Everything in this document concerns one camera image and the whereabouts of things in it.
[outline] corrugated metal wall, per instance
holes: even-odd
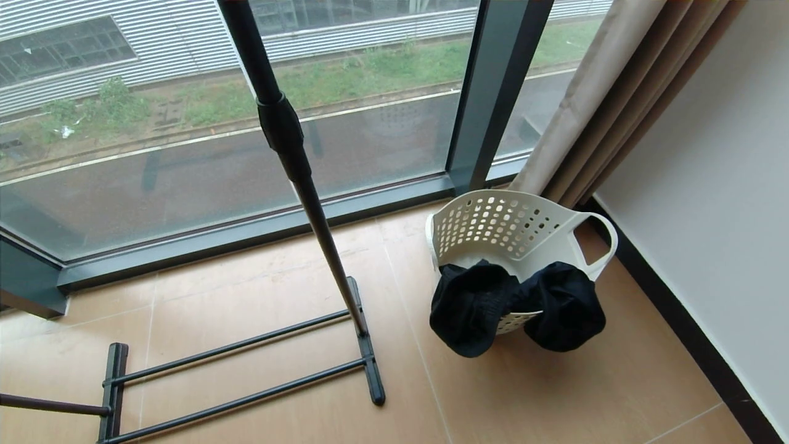
[[[613,0],[556,0],[549,20],[605,13]],[[475,8],[310,29],[264,42],[272,60],[471,32]],[[111,15],[137,59],[0,89],[0,115],[95,94],[113,76],[142,85],[237,67],[214,0],[0,0],[0,40]]]

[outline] brown curtain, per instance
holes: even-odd
[[[727,0],[665,2],[585,126],[572,134],[573,130],[565,125],[570,136],[567,132],[562,135],[567,140],[563,144],[547,140],[552,133],[546,130],[543,136],[546,140],[540,140],[533,157],[510,188],[541,194],[566,207],[588,198],[657,120],[744,3]],[[612,20],[626,19],[615,17]],[[605,44],[597,40],[595,38],[593,46]],[[590,65],[605,63],[599,56],[587,61],[595,57],[591,51],[592,48],[584,62]],[[576,77],[588,77],[583,68],[582,63]],[[590,81],[587,86],[599,88],[599,83]],[[561,108],[549,124],[549,128],[553,124],[557,126],[553,134],[562,133]],[[548,161],[551,156],[541,150],[554,151],[552,162]],[[542,179],[538,171],[543,176],[546,171],[552,174]]]

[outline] white road line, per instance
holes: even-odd
[[[569,69],[569,70],[564,70],[564,71],[557,71],[557,72],[554,72],[554,73],[538,74],[536,76],[529,76],[524,81],[537,79],[537,78],[541,78],[541,77],[555,76],[555,75],[560,75],[560,74],[565,74],[565,73],[571,73],[573,71],[575,71],[575,68],[572,68],[572,69]],[[386,102],[386,103],[378,103],[378,104],[370,105],[370,106],[367,106],[367,107],[354,108],[352,110],[344,110],[344,111],[337,111],[337,112],[332,112],[332,113],[328,113],[328,114],[315,115],[315,116],[308,117],[308,118],[305,118],[305,119],[300,119],[299,121],[300,122],[310,122],[312,120],[327,119],[327,118],[336,117],[336,116],[339,116],[339,115],[348,115],[348,114],[352,114],[352,113],[355,113],[355,112],[369,111],[369,110],[376,109],[376,108],[390,107],[390,106],[393,106],[393,105],[399,105],[401,103],[416,102],[418,100],[435,99],[436,97],[449,96],[450,94],[459,94],[459,93],[460,93],[459,89],[452,90],[452,91],[445,91],[445,92],[437,92],[435,94],[428,94],[427,96],[411,97],[409,99],[395,100],[395,101]],[[58,167],[58,168],[54,168],[54,169],[47,170],[47,171],[41,171],[41,172],[38,172],[38,173],[35,173],[35,174],[26,175],[24,177],[11,179],[11,180],[6,180],[5,182],[0,182],[0,186],[13,185],[14,183],[22,182],[24,180],[35,179],[35,178],[43,177],[45,175],[51,175],[51,174],[55,174],[55,173],[59,173],[59,172],[63,172],[63,171],[73,170],[74,168],[87,167],[88,165],[99,164],[99,163],[107,162],[107,161],[110,161],[110,160],[122,159],[124,157],[136,156],[136,155],[145,154],[145,153],[148,153],[148,152],[159,151],[159,150],[162,150],[162,149],[175,148],[177,146],[191,145],[191,144],[194,144],[194,143],[201,143],[201,142],[205,142],[205,141],[212,141],[212,140],[216,140],[216,139],[221,139],[223,137],[232,137],[232,136],[237,136],[239,134],[252,133],[254,131],[260,131],[260,128],[255,127],[255,128],[247,128],[245,130],[235,130],[235,131],[230,131],[229,133],[214,134],[214,135],[211,135],[211,136],[198,137],[196,139],[189,139],[189,140],[186,140],[186,141],[174,142],[174,143],[165,144],[165,145],[159,145],[159,146],[152,146],[152,147],[140,149],[140,150],[137,150],[137,151],[124,152],[124,153],[121,153],[121,154],[115,154],[113,156],[102,157],[101,159],[86,160],[85,162],[80,162],[78,164],[66,165],[64,167]]]

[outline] glass window pane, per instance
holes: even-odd
[[[537,145],[610,5],[592,0],[554,3],[496,158],[520,155]]]
[[[280,88],[303,119],[321,197],[444,169],[472,29],[458,34],[452,17],[423,19],[420,8],[430,3],[252,2],[264,35],[311,29],[267,45]],[[401,16],[371,23],[381,11]],[[469,23],[475,13],[464,12]],[[11,5],[4,14],[14,19],[30,10]],[[19,35],[40,41],[71,12],[46,14],[11,20],[13,27],[0,29],[0,45],[18,46]],[[38,63],[42,72],[62,64],[79,73],[0,89],[5,229],[72,261],[296,207],[213,2],[108,4],[95,15],[96,22],[69,24]],[[432,21],[414,26],[421,20]],[[451,26],[437,39],[442,23]],[[381,43],[392,26],[431,34]],[[16,62],[19,52],[21,62],[32,60],[24,48],[0,57],[9,81],[28,72]],[[136,58],[93,69],[128,55]]]

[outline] curtain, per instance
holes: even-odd
[[[745,2],[615,0],[510,185],[573,207],[611,174]]]

